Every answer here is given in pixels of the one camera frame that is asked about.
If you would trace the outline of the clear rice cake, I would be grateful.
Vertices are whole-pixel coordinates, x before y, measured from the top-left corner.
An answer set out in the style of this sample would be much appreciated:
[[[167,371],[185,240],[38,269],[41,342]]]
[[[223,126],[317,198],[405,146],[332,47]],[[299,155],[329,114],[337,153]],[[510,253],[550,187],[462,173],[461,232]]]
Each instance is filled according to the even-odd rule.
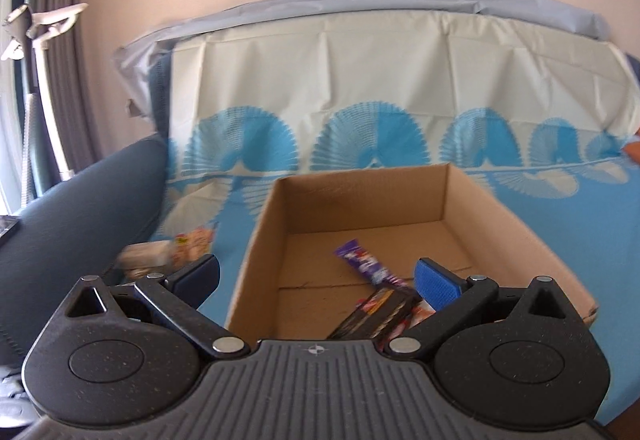
[[[172,241],[154,241],[131,244],[116,259],[122,270],[160,268],[170,263]]]

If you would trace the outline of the clear bag orange crackers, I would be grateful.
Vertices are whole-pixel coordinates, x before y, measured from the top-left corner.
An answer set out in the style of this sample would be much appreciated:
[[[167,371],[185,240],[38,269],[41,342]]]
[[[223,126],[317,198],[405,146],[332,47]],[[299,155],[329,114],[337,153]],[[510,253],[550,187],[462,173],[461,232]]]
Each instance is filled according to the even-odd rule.
[[[187,264],[208,255],[212,250],[216,228],[199,226],[198,228],[175,236],[172,242],[171,262],[175,269],[181,269]]]

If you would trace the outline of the dark brown snack bar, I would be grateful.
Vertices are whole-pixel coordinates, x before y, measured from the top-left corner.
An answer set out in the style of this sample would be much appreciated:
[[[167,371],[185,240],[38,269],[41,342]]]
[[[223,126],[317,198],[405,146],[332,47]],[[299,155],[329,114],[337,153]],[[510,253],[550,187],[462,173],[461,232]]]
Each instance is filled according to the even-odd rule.
[[[420,300],[420,295],[411,287],[383,284],[344,319],[328,339],[380,342],[405,322]]]

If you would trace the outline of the purple snack packet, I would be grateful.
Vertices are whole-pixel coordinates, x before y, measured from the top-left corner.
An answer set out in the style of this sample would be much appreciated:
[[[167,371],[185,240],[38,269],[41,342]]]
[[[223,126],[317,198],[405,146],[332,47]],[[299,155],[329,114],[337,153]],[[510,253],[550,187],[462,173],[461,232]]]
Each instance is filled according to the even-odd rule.
[[[351,240],[337,247],[337,249],[334,250],[334,255],[346,261],[355,271],[375,287],[381,287],[383,285],[408,287],[406,281],[390,272],[378,258],[363,248],[357,240]]]

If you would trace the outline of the red white snack packet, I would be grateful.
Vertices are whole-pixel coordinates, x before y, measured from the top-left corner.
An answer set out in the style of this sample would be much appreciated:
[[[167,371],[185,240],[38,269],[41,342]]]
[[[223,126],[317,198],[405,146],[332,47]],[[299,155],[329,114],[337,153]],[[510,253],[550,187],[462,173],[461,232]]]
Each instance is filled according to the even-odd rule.
[[[382,351],[384,347],[394,338],[400,336],[408,328],[414,327],[424,320],[428,319],[435,313],[432,306],[425,300],[421,300],[408,316],[399,322],[388,334],[376,342],[378,351]]]

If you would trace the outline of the cardboard box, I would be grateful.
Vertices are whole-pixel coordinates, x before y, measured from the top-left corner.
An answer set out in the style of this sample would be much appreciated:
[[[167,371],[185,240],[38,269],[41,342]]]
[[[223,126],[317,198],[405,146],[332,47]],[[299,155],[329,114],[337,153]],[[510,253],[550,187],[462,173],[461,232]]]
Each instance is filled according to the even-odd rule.
[[[324,339],[372,287],[335,256],[356,240],[394,275],[428,257],[466,278],[558,282],[586,324],[597,301],[488,189],[452,165],[304,174],[273,183],[246,251],[226,327],[258,340]]]

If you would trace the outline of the blue patterned sofa cover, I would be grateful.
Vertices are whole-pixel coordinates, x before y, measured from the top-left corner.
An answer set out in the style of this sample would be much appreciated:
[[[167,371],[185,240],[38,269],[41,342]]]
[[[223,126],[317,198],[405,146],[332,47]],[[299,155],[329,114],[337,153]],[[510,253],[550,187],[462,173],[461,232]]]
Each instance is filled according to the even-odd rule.
[[[639,397],[639,61],[553,0],[262,0],[154,30],[114,60],[168,143],[156,237],[215,231],[228,316],[287,174],[450,163],[600,306],[615,420]]]

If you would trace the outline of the white floor lamp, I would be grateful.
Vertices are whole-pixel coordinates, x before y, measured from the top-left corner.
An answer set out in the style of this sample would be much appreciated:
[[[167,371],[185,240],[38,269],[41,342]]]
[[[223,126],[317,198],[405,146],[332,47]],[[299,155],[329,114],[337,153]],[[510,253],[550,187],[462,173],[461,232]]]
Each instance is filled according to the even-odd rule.
[[[41,104],[56,168],[62,181],[73,177],[73,169],[68,166],[53,111],[46,52],[49,42],[69,32],[87,8],[88,4],[80,2],[51,11],[36,12],[28,4],[22,4],[3,22],[11,39],[1,59],[21,61],[28,56],[32,59],[30,69],[36,74],[36,96]]]

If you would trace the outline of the grey curtain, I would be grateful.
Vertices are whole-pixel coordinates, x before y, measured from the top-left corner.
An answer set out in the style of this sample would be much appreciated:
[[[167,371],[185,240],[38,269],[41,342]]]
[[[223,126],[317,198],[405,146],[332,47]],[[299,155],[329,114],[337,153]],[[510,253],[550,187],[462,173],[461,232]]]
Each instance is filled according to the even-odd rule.
[[[35,10],[51,11],[81,0],[32,0]],[[75,23],[54,37],[46,52],[52,111],[62,150],[70,170],[79,171],[100,158],[98,136],[90,108],[89,88],[82,52],[81,27]]]

